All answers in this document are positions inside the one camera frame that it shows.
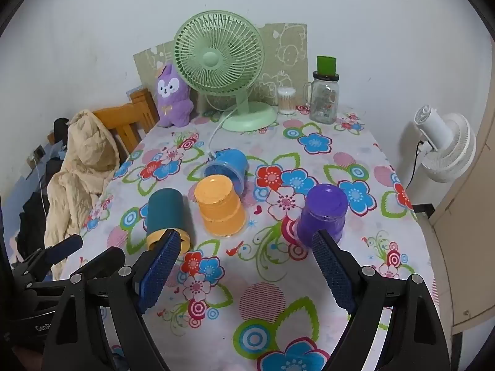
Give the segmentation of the dark clothes pile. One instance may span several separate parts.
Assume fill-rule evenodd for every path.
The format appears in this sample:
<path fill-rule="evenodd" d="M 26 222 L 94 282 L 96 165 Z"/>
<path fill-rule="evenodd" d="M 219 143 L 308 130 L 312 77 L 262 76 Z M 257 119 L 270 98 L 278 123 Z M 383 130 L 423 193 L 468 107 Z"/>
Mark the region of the dark clothes pile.
<path fill-rule="evenodd" d="M 15 184 L 3 210 L 5 245 L 12 265 L 45 247 L 45 229 L 50 203 L 47 187 L 61 169 L 68 142 L 69 120 L 54 121 L 49 143 L 38 146 L 28 157 L 29 175 Z"/>

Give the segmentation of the wooden chair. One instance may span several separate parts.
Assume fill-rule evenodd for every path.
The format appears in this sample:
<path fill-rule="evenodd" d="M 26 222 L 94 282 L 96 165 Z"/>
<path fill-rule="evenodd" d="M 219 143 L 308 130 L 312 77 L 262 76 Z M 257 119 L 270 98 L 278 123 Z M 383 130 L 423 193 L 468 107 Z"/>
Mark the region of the wooden chair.
<path fill-rule="evenodd" d="M 148 89 L 130 94 L 130 102 L 95 111 L 83 110 L 59 121 L 67 134 L 67 154 L 82 163 L 109 168 L 124 161 L 141 143 L 139 132 L 149 133 L 158 123 L 157 109 Z"/>

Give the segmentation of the teal cup with yellow rim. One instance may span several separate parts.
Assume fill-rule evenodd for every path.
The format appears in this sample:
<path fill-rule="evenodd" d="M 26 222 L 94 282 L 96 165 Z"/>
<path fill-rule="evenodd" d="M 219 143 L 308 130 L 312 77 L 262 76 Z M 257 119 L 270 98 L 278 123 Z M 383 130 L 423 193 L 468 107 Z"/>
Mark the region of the teal cup with yellow rim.
<path fill-rule="evenodd" d="M 148 200 L 147 249 L 152 249 L 162 234 L 171 229 L 179 233 L 180 255 L 191 249 L 191 238 L 185 227 L 183 195 L 176 189 L 159 189 Z"/>

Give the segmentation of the green desk fan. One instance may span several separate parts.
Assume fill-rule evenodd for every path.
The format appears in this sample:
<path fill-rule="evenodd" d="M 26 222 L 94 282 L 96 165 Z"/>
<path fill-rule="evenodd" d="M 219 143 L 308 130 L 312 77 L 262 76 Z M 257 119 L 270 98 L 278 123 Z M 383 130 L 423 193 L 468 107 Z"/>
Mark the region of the green desk fan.
<path fill-rule="evenodd" d="M 263 40 L 249 20 L 222 10 L 199 13 L 177 31 L 173 58 L 193 90 L 235 100 L 222 116 L 225 130 L 256 131 L 276 122 L 272 105 L 249 98 L 249 89 L 264 68 Z"/>

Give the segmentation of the beige jacket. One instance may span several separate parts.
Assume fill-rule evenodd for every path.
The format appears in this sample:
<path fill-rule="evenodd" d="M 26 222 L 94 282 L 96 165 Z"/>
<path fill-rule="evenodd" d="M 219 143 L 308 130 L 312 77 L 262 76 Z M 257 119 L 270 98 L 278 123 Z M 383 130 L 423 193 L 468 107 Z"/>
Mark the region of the beige jacket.
<path fill-rule="evenodd" d="M 78 112 L 69 121 L 61 169 L 47 187 L 45 247 L 82 234 L 90 212 L 119 166 L 118 147 L 111 132 L 93 112 Z"/>

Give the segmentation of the purple plastic cup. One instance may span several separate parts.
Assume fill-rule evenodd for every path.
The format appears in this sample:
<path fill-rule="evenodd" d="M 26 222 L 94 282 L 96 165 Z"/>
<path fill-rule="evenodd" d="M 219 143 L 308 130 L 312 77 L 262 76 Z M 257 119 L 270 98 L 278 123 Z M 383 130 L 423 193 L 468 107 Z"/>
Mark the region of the purple plastic cup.
<path fill-rule="evenodd" d="M 314 186 L 306 195 L 297 223 L 296 234 L 300 242 L 310 247 L 313 235 L 325 230 L 338 243 L 346 223 L 347 209 L 347 196 L 339 187 L 330 183 Z"/>

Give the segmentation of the glass mason jar mug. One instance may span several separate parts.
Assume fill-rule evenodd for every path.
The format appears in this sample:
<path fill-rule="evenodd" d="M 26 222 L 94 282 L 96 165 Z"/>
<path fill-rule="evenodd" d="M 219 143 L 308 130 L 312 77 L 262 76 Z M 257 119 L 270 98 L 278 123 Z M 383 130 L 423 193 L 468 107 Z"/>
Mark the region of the glass mason jar mug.
<path fill-rule="evenodd" d="M 339 103 L 339 74 L 321 75 L 315 70 L 313 80 L 304 85 L 304 99 L 310 119 L 322 124 L 336 122 Z"/>

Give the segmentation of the blue plastic cup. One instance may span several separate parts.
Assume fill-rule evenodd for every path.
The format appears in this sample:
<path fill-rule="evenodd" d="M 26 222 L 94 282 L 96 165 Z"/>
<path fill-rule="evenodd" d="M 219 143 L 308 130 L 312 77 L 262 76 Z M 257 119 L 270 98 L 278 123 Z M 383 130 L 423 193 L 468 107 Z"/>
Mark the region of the blue plastic cup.
<path fill-rule="evenodd" d="M 203 176 L 223 175 L 228 177 L 238 196 L 242 196 L 248 170 L 247 156 L 240 150 L 226 148 L 215 151 L 206 163 Z"/>

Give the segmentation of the purple plush toy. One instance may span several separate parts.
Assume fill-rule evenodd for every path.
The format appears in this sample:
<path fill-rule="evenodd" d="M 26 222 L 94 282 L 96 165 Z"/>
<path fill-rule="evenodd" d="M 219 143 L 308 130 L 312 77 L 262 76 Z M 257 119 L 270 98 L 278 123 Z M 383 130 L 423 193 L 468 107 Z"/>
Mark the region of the purple plush toy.
<path fill-rule="evenodd" d="M 190 87 L 180 77 L 172 63 L 165 65 L 156 82 L 158 125 L 184 127 L 190 122 L 194 104 Z"/>

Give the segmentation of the floral tablecloth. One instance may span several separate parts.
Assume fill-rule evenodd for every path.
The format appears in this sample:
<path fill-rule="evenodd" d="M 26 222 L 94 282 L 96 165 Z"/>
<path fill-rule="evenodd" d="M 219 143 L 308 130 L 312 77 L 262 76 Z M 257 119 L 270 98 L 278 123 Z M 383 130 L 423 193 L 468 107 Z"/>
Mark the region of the floral tablecloth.
<path fill-rule="evenodd" d="M 207 112 L 183 128 L 156 127 L 115 173 L 86 221 L 83 246 L 61 277 L 110 246 L 127 263 L 146 248 L 148 201 L 176 189 L 189 207 L 191 249 L 178 260 L 144 319 L 173 370 L 318 370 L 347 324 L 296 222 L 306 195 L 330 183 L 349 207 L 340 246 L 382 276 L 434 272 L 424 235 L 398 175 L 365 122 L 351 109 L 314 122 L 301 106 L 258 131 L 217 128 Z M 247 156 L 241 231 L 217 238 L 205 229 L 194 191 L 209 151 Z"/>

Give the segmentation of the cotton swab container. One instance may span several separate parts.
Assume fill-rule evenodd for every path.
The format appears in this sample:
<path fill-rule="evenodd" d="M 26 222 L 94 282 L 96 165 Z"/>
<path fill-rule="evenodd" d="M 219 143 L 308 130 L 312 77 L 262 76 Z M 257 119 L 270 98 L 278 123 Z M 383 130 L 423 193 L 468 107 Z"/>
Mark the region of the cotton swab container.
<path fill-rule="evenodd" d="M 278 112 L 290 115 L 296 112 L 296 90 L 293 87 L 282 86 L 277 89 Z"/>

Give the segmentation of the white standing fan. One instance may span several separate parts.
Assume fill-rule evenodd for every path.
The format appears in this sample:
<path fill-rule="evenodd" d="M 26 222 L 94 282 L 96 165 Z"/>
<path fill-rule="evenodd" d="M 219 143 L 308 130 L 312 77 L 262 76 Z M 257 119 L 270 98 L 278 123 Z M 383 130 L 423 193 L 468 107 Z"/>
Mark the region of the white standing fan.
<path fill-rule="evenodd" d="M 436 183 L 450 183 L 461 177 L 476 155 L 476 135 L 460 113 L 443 117 L 430 105 L 415 113 L 416 128 L 426 139 L 421 167 Z"/>

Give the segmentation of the green cup on jar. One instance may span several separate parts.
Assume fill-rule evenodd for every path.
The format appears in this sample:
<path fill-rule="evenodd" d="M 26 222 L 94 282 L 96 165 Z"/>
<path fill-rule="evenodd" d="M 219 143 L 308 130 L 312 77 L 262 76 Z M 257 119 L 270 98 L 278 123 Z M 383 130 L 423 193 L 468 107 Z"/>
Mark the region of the green cup on jar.
<path fill-rule="evenodd" d="M 332 56 L 319 55 L 316 57 L 316 71 L 319 75 L 336 75 L 336 58 Z"/>

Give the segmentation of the orange plastic cup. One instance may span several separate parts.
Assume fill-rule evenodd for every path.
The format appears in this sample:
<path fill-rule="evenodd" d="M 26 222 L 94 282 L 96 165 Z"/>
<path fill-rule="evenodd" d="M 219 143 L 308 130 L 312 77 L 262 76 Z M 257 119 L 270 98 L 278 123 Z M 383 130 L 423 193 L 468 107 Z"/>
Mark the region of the orange plastic cup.
<path fill-rule="evenodd" d="M 211 235 L 228 237 L 246 223 L 246 212 L 231 179 L 214 174 L 197 183 L 194 191 L 205 229 Z"/>

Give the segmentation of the cartoon printed cardboard panel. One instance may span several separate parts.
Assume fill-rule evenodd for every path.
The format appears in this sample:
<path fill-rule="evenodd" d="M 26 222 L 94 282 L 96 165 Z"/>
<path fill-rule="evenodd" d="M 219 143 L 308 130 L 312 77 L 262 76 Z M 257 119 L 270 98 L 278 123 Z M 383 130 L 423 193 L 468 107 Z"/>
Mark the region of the cartoon printed cardboard panel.
<path fill-rule="evenodd" d="M 278 89 L 294 88 L 295 103 L 305 103 L 308 82 L 307 25 L 304 23 L 268 23 L 259 29 L 264 42 L 264 68 L 249 87 L 249 100 L 278 104 Z M 173 61 L 171 41 L 135 54 L 142 86 L 159 103 L 156 82 L 163 68 Z"/>

